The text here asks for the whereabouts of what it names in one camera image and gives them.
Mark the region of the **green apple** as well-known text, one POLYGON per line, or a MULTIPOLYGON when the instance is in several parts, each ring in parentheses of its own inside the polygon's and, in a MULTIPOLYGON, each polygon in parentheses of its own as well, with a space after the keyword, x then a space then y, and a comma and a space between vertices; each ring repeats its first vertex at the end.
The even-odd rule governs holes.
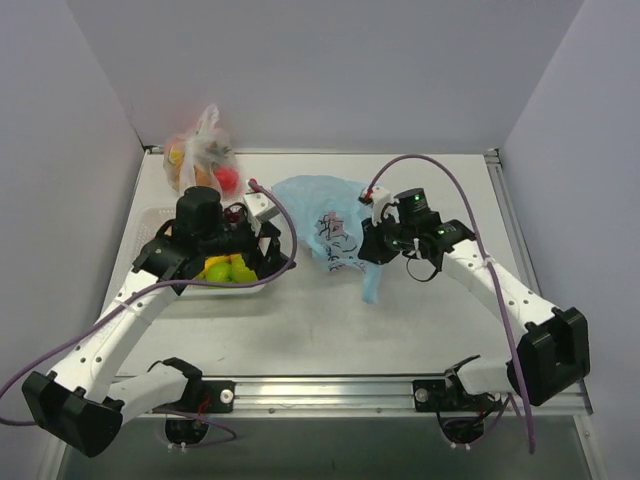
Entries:
POLYGON ((221 262, 211 265, 204 273, 204 278, 209 283, 231 283, 232 266, 230 263, 221 262))

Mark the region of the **green pear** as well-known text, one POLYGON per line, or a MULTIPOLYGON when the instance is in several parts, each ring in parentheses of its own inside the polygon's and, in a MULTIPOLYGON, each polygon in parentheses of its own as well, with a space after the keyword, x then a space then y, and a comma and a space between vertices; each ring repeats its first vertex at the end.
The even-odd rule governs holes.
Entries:
POLYGON ((241 255, 231 259, 230 278, 236 284, 248 284, 258 280, 256 273, 245 264, 241 255))

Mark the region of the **light blue plastic bag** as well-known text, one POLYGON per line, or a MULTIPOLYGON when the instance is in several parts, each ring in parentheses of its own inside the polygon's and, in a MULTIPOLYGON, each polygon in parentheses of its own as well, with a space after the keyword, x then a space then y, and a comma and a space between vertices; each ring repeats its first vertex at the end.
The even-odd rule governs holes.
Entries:
POLYGON ((382 267, 358 257, 364 243, 362 222, 369 210, 359 202, 361 182, 328 175, 298 175, 272 187, 293 220, 298 242, 325 272, 353 268, 363 274, 362 300, 378 302, 382 267))

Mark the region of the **yellow banana bunch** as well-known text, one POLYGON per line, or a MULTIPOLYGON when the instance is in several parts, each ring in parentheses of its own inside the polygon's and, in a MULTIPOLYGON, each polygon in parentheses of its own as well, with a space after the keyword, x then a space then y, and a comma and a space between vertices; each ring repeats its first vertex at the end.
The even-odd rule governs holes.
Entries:
POLYGON ((206 280, 208 272, 219 264, 231 265, 233 260, 238 257, 238 254, 232 254, 227 256, 214 256, 205 260, 203 270, 196 276, 197 280, 206 280))

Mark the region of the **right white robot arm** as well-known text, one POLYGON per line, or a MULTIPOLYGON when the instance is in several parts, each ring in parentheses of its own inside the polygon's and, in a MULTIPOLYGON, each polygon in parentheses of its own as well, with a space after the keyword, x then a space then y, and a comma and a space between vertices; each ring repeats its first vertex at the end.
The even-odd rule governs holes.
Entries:
POLYGON ((427 261, 465 287, 505 330, 510 359, 473 355, 449 370, 443 395, 450 406, 465 409, 489 393, 516 393, 540 406, 590 373, 586 317, 540 297, 483 255, 478 235, 459 220, 442 221, 423 189, 393 195, 375 186, 359 201, 371 210, 362 222, 360 259, 377 265, 399 255, 427 261))

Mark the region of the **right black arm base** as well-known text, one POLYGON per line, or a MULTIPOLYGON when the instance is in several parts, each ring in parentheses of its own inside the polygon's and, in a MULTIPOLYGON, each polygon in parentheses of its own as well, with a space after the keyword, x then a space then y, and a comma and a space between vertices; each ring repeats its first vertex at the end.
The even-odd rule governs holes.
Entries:
POLYGON ((470 395, 456 382, 442 378, 417 379, 412 382, 414 408, 422 413, 486 413, 502 406, 499 397, 488 393, 470 395))

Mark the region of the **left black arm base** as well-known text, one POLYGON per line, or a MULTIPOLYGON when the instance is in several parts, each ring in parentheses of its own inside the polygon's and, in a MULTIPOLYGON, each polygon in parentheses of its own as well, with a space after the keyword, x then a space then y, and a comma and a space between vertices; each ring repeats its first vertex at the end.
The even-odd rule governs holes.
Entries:
POLYGON ((233 411, 236 383, 228 380, 202 380, 187 386, 182 397, 162 408, 194 414, 228 414, 233 411))

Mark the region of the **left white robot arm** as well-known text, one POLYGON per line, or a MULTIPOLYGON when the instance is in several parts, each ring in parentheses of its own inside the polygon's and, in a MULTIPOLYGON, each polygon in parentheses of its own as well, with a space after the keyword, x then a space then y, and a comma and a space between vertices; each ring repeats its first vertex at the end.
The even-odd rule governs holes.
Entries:
POLYGON ((275 196, 250 182, 237 212, 218 191, 190 187, 141 249, 112 303, 92 328, 65 344, 67 355, 48 373, 30 371, 21 391, 37 426, 85 456, 101 454, 129 421, 158 407, 195 417, 204 403, 202 372, 178 358, 161 360, 142 375, 116 381, 124 360, 157 317, 189 286, 210 257, 238 254, 267 284, 294 266, 280 249, 271 220, 288 219, 275 196))

